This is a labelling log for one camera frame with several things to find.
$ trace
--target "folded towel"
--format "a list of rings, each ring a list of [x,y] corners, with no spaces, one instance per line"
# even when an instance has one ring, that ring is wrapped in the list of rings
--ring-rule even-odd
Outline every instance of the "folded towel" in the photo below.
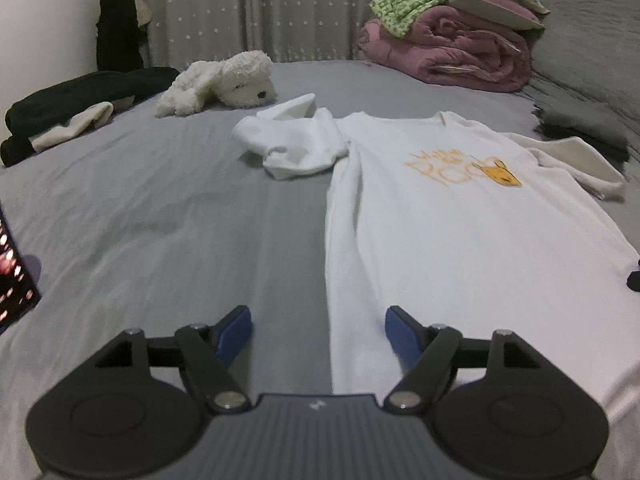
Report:
[[[4,117],[12,136],[34,137],[101,102],[135,96],[136,101],[165,91],[179,72],[152,67],[132,72],[93,72],[45,88],[14,103]]]
[[[562,102],[537,100],[536,115],[545,126],[570,128],[619,150],[627,149],[628,128],[604,103],[566,98]]]

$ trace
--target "gray folded cloth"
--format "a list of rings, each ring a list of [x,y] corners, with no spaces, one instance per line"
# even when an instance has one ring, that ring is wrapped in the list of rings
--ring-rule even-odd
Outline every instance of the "gray folded cloth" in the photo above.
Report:
[[[565,99],[537,100],[537,116],[543,124],[570,128],[619,150],[626,150],[628,128],[603,103]]]

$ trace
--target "curtain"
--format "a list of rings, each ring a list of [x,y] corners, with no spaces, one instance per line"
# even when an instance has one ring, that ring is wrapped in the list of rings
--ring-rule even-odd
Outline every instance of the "curtain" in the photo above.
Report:
[[[253,49],[279,62],[350,59],[370,1],[146,0],[151,61],[183,70]]]

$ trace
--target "stuffed animal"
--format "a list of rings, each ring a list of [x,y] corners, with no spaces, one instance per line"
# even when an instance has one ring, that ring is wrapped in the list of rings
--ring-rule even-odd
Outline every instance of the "stuffed animal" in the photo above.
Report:
[[[268,104],[276,92],[269,56],[260,50],[241,52],[225,61],[196,61],[182,72],[158,101],[156,115],[196,114],[217,97],[233,108]]]

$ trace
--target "phone screen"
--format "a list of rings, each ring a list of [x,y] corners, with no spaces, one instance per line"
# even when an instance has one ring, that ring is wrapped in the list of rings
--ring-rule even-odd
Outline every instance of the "phone screen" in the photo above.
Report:
[[[39,301],[40,294],[0,210],[0,334]]]

